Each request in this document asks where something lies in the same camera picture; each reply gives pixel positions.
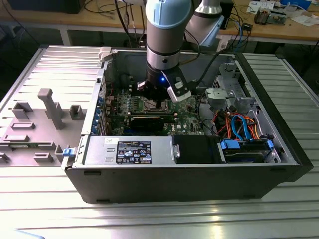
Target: aluminum profile table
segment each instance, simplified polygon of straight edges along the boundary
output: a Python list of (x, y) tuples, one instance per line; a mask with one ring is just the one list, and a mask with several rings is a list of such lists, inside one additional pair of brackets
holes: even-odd
[[(23, 89), (40, 64), (56, 68), (53, 56), (46, 59), (50, 50), (59, 52), (60, 59), (68, 59), (64, 67), (58, 63), (65, 71), (81, 64), (80, 69), (86, 65), (98, 73), (96, 60), (89, 62), (83, 57), (81, 63), (70, 62), (70, 55), (80, 59), (88, 52), (94, 55), (98, 48), (49, 47), (37, 52), (13, 86), (15, 90)], [(83, 202), (60, 167), (0, 168), (2, 226), (47, 239), (319, 237), (318, 99), (302, 79), (287, 77), (287, 72), (294, 71), (285, 60), (272, 55), (245, 56), (314, 165), (300, 180), (281, 184), (258, 200), (102, 205)], [(14, 98), (15, 94), (9, 93), (1, 109)]]

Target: motherboard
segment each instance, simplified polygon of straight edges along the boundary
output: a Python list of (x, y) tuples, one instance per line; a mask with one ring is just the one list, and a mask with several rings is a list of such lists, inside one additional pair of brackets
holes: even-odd
[(196, 113), (196, 98), (173, 103), (165, 100), (156, 108), (153, 100), (121, 90), (106, 97), (108, 135), (168, 136), (204, 134)]

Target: robotic arm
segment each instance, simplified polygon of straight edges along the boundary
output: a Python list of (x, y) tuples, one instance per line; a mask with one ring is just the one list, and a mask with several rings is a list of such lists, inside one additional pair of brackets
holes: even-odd
[(147, 75), (138, 89), (157, 107), (169, 97), (179, 102), (191, 96), (197, 84), (187, 82), (179, 68), (185, 29), (201, 46), (211, 46), (224, 20), (219, 4), (220, 0), (202, 0), (193, 12), (192, 0), (147, 1)]

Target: circuit board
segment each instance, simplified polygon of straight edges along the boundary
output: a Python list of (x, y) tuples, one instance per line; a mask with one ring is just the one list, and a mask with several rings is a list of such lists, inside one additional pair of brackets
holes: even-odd
[[(132, 96), (128, 91), (118, 93), (113, 102), (112, 109), (108, 111), (112, 135), (135, 135), (135, 136), (168, 136), (175, 134), (199, 135), (204, 134), (199, 125), (197, 113), (195, 112), (195, 96), (173, 103), (165, 100), (160, 108), (156, 103), (143, 96)], [(130, 128), (130, 122), (137, 118), (153, 118), (164, 121), (163, 129), (154, 132), (134, 131)]]

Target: power supply label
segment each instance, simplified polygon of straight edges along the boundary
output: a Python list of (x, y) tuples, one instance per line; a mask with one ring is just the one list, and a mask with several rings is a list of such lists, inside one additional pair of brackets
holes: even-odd
[(116, 154), (117, 164), (151, 164), (151, 142), (119, 141)]

